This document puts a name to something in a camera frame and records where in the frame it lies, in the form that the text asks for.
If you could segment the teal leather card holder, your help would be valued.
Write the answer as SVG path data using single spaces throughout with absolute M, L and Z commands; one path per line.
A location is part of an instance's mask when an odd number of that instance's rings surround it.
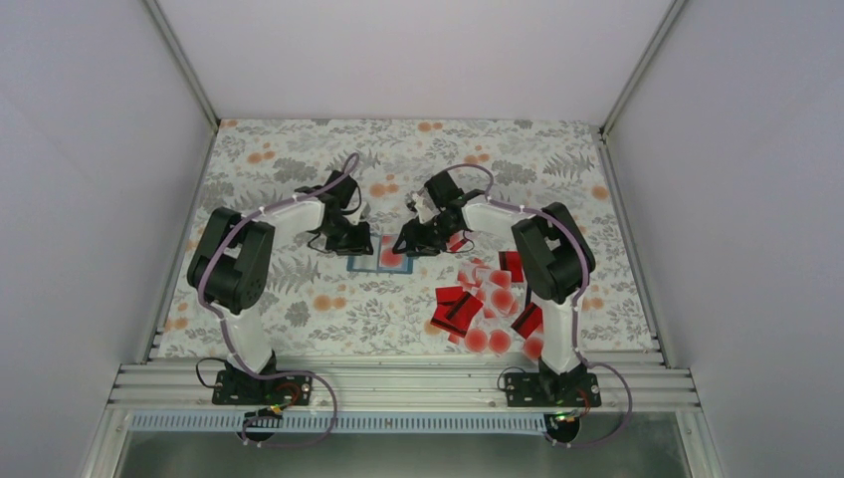
M 372 255 L 349 256 L 346 271 L 353 273 L 404 274 L 413 273 L 413 259 L 393 252 L 397 234 L 370 236 Z

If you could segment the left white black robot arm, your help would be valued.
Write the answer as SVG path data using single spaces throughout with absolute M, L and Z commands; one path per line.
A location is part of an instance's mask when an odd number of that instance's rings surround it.
M 370 256 L 370 226 L 358 183 L 335 170 L 325 185 L 301 187 L 249 215 L 215 209 L 191 259 L 187 282 L 221 326 L 229 355 L 226 380 L 254 403 L 277 389 L 276 357 L 252 308 L 264 293 L 277 239 L 320 236 L 336 256 Z

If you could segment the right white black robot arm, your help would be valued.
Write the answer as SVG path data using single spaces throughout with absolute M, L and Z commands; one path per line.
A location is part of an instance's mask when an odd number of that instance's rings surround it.
M 425 195 L 411 201 L 416 215 L 403 225 L 394 253 L 436 256 L 459 232 L 512 238 L 533 301 L 542 312 L 538 389 L 549 404 L 565 404 L 586 374 L 577 345 L 578 300 L 596 265 L 573 215 L 560 202 L 536 208 L 495 199 L 489 190 L 464 191 L 446 170 L 424 187 Z

